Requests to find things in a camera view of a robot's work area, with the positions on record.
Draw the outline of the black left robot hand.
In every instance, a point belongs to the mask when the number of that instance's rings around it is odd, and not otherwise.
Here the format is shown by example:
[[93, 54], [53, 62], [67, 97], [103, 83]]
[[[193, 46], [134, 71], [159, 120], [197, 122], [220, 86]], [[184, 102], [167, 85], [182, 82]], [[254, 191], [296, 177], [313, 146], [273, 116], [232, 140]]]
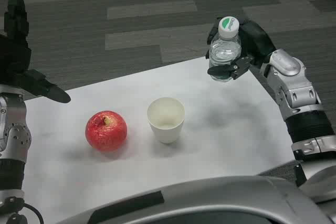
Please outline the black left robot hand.
[[35, 96], [44, 96], [60, 103], [71, 101], [69, 94], [50, 83], [44, 74], [29, 69], [31, 49], [26, 37], [29, 22], [24, 0], [8, 0], [1, 35], [1, 84], [20, 88]]

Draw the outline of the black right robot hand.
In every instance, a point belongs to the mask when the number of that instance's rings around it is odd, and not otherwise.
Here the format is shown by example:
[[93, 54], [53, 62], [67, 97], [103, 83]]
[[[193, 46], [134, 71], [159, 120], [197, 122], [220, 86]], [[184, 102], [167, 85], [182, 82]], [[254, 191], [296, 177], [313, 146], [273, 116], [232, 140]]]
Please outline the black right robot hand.
[[251, 66], [260, 69], [269, 63], [271, 54], [276, 51], [268, 34], [256, 22], [246, 19], [239, 25], [241, 55], [227, 65], [209, 67], [210, 76], [237, 79], [249, 70]]

